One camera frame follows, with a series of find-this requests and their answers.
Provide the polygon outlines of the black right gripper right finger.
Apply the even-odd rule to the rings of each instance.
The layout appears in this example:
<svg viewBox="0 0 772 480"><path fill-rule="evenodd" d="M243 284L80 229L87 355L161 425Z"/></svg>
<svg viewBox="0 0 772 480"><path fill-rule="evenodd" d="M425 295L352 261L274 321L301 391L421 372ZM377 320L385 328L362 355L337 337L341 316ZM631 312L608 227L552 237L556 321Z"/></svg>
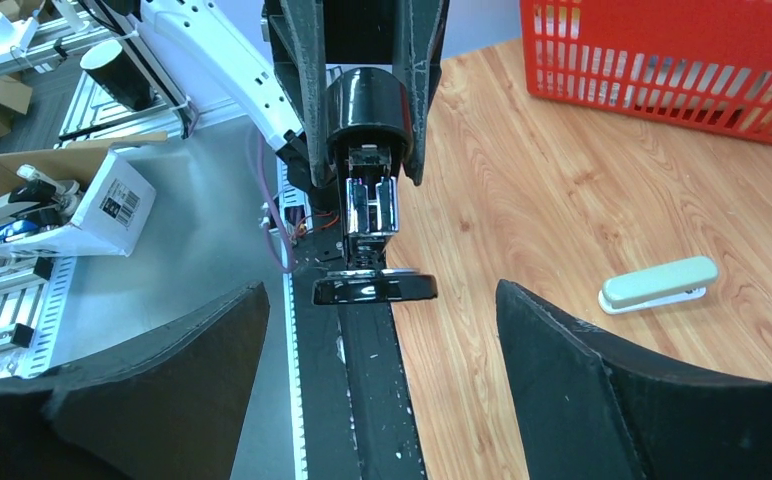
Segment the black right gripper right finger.
<svg viewBox="0 0 772 480"><path fill-rule="evenodd" d="M772 479L772 382L695 366L496 288L533 479Z"/></svg>

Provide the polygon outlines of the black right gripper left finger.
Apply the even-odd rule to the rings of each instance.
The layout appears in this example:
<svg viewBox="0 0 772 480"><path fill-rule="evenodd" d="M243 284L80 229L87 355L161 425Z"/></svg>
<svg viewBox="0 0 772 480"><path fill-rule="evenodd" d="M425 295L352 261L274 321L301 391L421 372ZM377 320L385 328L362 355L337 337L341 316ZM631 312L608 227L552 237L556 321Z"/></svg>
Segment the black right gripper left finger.
<svg viewBox="0 0 772 480"><path fill-rule="evenodd" d="M0 479L226 479L270 317L262 283L29 378L0 379Z"/></svg>

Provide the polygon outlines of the black stapler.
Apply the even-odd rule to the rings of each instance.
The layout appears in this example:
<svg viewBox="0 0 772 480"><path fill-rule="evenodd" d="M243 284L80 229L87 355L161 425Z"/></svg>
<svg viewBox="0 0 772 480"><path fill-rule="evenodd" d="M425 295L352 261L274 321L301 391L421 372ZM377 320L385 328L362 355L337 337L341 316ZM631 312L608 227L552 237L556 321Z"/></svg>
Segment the black stapler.
<svg viewBox="0 0 772 480"><path fill-rule="evenodd" d="M404 85L386 70L359 67L328 87L327 100L346 266L315 282L314 304L437 298L434 276L385 264L387 245L400 231L398 175L414 147Z"/></svg>

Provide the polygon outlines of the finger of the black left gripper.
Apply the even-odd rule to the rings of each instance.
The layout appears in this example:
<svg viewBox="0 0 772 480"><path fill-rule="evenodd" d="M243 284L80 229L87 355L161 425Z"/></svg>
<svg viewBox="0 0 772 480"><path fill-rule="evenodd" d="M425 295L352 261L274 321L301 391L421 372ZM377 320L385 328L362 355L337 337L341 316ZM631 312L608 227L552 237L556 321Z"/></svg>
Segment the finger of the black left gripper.
<svg viewBox="0 0 772 480"><path fill-rule="evenodd" d="M275 72L306 133L311 182L334 179L327 159L326 42L321 1L266 1Z"/></svg>
<svg viewBox="0 0 772 480"><path fill-rule="evenodd" d="M416 186L423 181L428 114L442 74L448 10L447 1L395 3L393 74L406 89L414 141L404 172Z"/></svg>

